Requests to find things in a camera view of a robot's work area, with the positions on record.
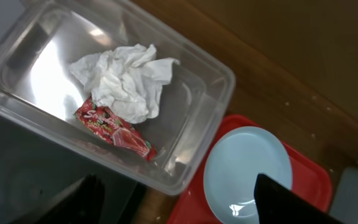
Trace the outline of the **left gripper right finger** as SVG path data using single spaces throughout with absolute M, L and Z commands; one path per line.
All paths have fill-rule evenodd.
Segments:
M 260 224 L 341 224 L 265 174 L 259 174 L 254 199 Z

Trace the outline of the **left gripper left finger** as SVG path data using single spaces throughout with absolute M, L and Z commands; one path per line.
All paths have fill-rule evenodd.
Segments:
M 105 187 L 96 175 L 87 175 L 11 224 L 98 224 Z

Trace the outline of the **light blue plate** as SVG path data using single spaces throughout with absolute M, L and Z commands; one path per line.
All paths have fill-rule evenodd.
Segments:
M 258 174 L 288 190 L 293 172 L 287 150 L 272 133 L 245 126 L 225 134 L 212 148 L 204 167 L 206 201 L 221 223 L 258 223 L 254 200 Z

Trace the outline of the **red snack wrapper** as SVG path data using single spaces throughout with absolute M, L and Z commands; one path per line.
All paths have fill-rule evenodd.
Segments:
M 131 123 L 115 115 L 108 107 L 96 106 L 91 97 L 73 115 L 93 134 L 111 145 L 134 151 L 147 161 L 157 155 L 156 148 Z

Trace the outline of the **white napkin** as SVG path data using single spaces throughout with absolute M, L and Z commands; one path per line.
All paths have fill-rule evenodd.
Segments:
M 89 54 L 70 64 L 69 71 L 96 106 L 109 108 L 128 123 L 142 123 L 160 112 L 163 87 L 173 78 L 175 58 L 157 59 L 153 44 L 122 46 Z

